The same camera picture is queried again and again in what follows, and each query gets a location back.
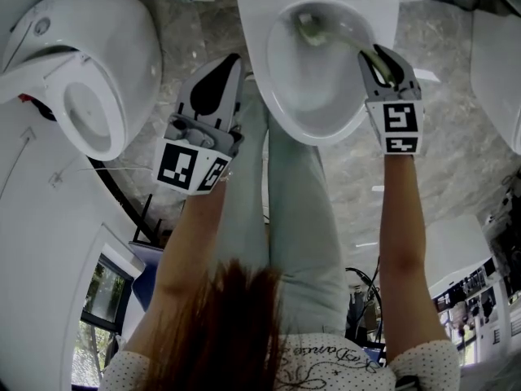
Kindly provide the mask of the person's left forearm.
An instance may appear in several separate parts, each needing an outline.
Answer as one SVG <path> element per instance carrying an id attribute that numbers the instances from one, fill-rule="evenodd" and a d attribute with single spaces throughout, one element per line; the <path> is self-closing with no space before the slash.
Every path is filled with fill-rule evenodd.
<path id="1" fill-rule="evenodd" d="M 154 302 L 178 300 L 199 287 L 215 248 L 225 191 L 226 183 L 218 182 L 211 193 L 186 199 L 156 272 Z"/>

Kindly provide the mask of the blue chair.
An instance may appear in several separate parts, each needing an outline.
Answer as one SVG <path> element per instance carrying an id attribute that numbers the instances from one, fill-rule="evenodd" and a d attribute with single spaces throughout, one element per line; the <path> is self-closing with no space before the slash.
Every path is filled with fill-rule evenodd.
<path id="1" fill-rule="evenodd" d="M 160 247 L 159 238 L 157 237 L 157 233 L 162 222 L 161 219 L 156 223 L 155 229 L 152 233 L 155 236 L 154 240 L 146 242 L 139 239 L 140 233 L 142 232 L 141 227 L 144 226 L 147 228 L 145 218 L 147 216 L 147 211 L 150 207 L 152 197 L 152 194 L 148 196 L 147 202 L 145 203 L 144 209 L 142 211 L 140 225 L 137 226 L 133 240 L 129 242 L 132 253 L 144 265 L 142 273 L 132 283 L 133 294 L 144 311 L 146 311 L 151 304 L 151 298 L 155 286 L 156 271 L 164 251 L 164 249 Z"/>

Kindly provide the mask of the dark framed window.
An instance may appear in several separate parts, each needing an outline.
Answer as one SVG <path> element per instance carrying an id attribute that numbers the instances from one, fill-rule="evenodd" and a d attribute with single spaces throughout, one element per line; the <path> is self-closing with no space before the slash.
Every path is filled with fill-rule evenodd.
<path id="1" fill-rule="evenodd" d="M 101 255 L 77 329 L 72 356 L 72 391 L 96 391 L 119 349 L 125 312 L 134 279 Z"/>

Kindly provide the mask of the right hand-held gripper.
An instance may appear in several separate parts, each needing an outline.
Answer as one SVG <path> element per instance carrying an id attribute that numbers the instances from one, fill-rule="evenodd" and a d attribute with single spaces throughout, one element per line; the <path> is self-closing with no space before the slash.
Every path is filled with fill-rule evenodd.
<path id="1" fill-rule="evenodd" d="M 384 155 L 418 155 L 422 145 L 424 104 L 413 67 L 379 44 L 357 56 L 370 123 Z"/>

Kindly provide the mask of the person's white dotted shirt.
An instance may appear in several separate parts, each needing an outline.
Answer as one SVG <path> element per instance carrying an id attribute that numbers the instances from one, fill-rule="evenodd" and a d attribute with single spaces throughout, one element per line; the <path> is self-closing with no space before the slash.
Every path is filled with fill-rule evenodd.
<path id="1" fill-rule="evenodd" d="M 415 380 L 420 391 L 459 391 L 456 346 L 449 340 L 430 341 L 381 367 L 341 336 L 290 335 L 269 391 L 395 391 L 406 377 Z"/>

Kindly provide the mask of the cluttered shelf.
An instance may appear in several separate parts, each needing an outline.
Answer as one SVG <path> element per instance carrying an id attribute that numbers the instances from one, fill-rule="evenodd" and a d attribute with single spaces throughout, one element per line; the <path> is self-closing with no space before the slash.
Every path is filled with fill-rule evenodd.
<path id="1" fill-rule="evenodd" d="M 432 295 L 440 321 L 461 356 L 475 361 L 482 348 L 501 344 L 500 298 L 506 299 L 509 337 L 521 335 L 521 272 L 501 268 L 493 257 L 461 279 L 452 279 L 443 292 Z"/>

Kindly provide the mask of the white egg-shaped toilet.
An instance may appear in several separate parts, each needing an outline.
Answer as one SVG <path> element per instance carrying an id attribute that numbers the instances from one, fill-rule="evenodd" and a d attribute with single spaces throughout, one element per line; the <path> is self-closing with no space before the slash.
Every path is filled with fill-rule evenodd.
<path id="1" fill-rule="evenodd" d="M 79 151 L 114 160 L 151 115 L 161 74 L 155 25 L 139 0 L 42 0 L 9 37 L 0 104 L 26 94 Z"/>

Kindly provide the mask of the green toilet brush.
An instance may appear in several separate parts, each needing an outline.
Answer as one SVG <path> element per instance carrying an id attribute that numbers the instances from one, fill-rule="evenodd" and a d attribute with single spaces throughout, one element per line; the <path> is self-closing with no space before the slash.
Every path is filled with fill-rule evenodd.
<path id="1" fill-rule="evenodd" d="M 385 64 L 383 59 L 377 55 L 374 49 L 370 49 L 357 39 L 329 30 L 318 16 L 312 15 L 309 12 L 304 11 L 297 14 L 294 23 L 300 36 L 310 46 L 323 46 L 333 41 L 342 42 L 364 54 L 369 59 L 370 66 L 379 72 L 379 75 L 385 83 L 396 84 L 396 79 L 391 69 Z"/>

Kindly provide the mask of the person's pale green trousers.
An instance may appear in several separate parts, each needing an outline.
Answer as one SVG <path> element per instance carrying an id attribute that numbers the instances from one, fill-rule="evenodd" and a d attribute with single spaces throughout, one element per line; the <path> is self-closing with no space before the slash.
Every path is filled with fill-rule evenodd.
<path id="1" fill-rule="evenodd" d="M 244 140 L 229 166 L 213 262 L 278 270 L 283 331 L 342 336 L 348 288 L 318 149 L 282 129 L 254 81 L 243 85 L 237 119 Z"/>

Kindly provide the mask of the white angular toilet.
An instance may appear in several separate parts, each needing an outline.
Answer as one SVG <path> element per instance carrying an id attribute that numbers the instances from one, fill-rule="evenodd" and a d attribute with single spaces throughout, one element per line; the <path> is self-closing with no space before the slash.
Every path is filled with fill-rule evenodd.
<path id="1" fill-rule="evenodd" d="M 471 88 L 497 132 L 521 155 L 521 17 L 473 13 Z"/>

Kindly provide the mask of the person's right forearm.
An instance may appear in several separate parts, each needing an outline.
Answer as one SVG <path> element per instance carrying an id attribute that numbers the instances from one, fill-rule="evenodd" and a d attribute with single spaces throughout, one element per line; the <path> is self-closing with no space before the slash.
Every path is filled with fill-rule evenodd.
<path id="1" fill-rule="evenodd" d="M 379 245 L 383 279 L 424 270 L 426 229 L 412 156 L 384 157 Z"/>

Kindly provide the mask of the white cabinet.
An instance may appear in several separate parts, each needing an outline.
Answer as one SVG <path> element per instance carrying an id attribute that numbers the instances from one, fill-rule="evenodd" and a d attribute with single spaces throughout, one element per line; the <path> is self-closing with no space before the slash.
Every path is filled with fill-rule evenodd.
<path id="1" fill-rule="evenodd" d="M 462 281 L 492 257 L 476 216 L 433 222 L 427 228 L 425 271 L 427 286 L 436 298 Z"/>

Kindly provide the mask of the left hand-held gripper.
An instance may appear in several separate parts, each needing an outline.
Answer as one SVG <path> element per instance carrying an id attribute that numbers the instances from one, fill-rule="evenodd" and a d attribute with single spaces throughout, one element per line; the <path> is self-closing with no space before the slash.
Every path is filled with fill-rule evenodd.
<path id="1" fill-rule="evenodd" d="M 237 53 L 214 59 L 189 76 L 155 147 L 153 179 L 184 195 L 206 195 L 237 156 L 243 136 L 231 129 L 244 83 Z"/>

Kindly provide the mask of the white toilet with raised seat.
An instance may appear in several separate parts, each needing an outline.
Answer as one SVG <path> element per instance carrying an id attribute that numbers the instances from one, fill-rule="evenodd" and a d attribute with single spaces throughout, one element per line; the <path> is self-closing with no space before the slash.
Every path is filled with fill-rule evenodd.
<path id="1" fill-rule="evenodd" d="M 413 1 L 422 0 L 238 0 L 256 84 L 290 136 L 332 145 L 366 118 L 356 51 L 340 42 L 310 46 L 295 18 L 307 12 L 362 45 L 393 47 L 400 4 Z"/>

